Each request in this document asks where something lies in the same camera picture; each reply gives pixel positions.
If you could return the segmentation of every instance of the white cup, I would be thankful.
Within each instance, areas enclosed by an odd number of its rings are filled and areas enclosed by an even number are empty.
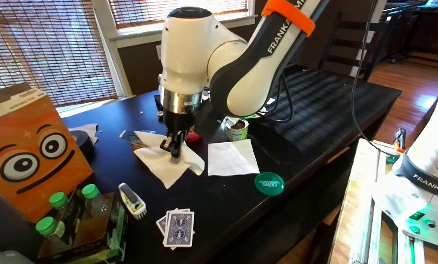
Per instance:
[[[238,122],[226,122],[227,140],[243,141],[248,138],[248,121],[239,119]]]

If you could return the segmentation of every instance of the orange box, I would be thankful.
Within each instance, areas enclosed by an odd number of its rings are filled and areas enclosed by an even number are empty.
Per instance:
[[[41,90],[0,90],[0,198],[35,223],[53,193],[72,193],[93,169]]]

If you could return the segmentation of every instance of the black cable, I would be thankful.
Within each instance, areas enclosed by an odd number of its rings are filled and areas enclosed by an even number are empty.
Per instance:
[[[287,84],[287,80],[286,80],[284,75],[281,75],[280,80],[279,80],[279,86],[277,86],[277,100],[274,102],[276,105],[274,105],[273,110],[276,110],[277,106],[279,106],[279,102],[280,102],[280,93],[281,93],[281,86],[284,87],[284,91],[286,91],[287,100],[289,100],[289,109],[290,109],[290,113],[289,113],[289,116],[287,116],[286,119],[268,119],[268,121],[273,122],[273,124],[286,124],[286,122],[289,122],[289,121],[293,119],[293,102],[292,102],[290,91],[289,91],[289,84]]]
[[[355,88],[356,88],[356,86],[358,86],[358,80],[359,80],[359,75],[361,75],[361,69],[362,69],[362,65],[364,65],[364,62],[366,61],[366,58],[365,58],[365,49],[366,49],[366,39],[368,39],[368,31],[369,31],[369,27],[371,27],[371,17],[372,17],[372,14],[374,14],[374,11],[375,11],[375,6],[377,5],[374,5],[374,3],[377,3],[377,2],[371,2],[371,12],[368,12],[368,22],[366,22],[366,25],[365,25],[365,33],[364,33],[364,39],[362,39],[362,55],[361,55],[361,61],[359,61],[359,64],[358,64],[358,69],[356,69],[356,75],[355,75],[355,78],[353,78],[353,83],[352,83],[352,88],[350,88],[350,94],[352,94],[352,119],[353,119],[353,124],[355,124],[355,127],[356,127],[356,130],[359,131],[359,134],[361,134],[361,137],[371,146],[371,147],[374,147],[375,150],[378,150],[380,153],[384,153],[384,154],[387,154],[387,156],[396,156],[396,154],[393,154],[393,153],[387,153],[387,152],[384,152],[384,150],[381,150],[381,149],[378,149],[366,135],[365,135],[365,132],[362,131],[362,128],[361,128],[361,125],[359,125],[359,122],[358,122],[358,119],[356,119],[356,113],[355,113]]]

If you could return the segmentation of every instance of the green lid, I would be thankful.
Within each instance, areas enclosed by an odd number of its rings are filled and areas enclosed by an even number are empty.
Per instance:
[[[46,237],[54,234],[56,231],[56,219],[54,218],[44,218],[37,223],[37,231]]]
[[[260,193],[267,197],[277,197],[286,190],[286,182],[271,172],[262,172],[254,179],[255,187]]]
[[[97,188],[97,185],[90,184],[90,185],[84,187],[82,194],[87,200],[93,200],[100,194],[100,190]]]
[[[62,209],[68,204],[68,196],[63,193],[56,193],[49,198],[49,203],[54,207],[54,209]]]

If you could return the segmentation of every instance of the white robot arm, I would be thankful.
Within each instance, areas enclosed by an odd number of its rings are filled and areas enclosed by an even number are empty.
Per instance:
[[[223,118],[260,112],[327,3],[270,0],[249,43],[205,9],[173,11],[161,37],[161,105],[169,128],[161,147],[179,156],[202,106],[204,87],[210,87],[210,105]]]
[[[438,196],[438,103],[410,150],[396,163],[397,175]]]

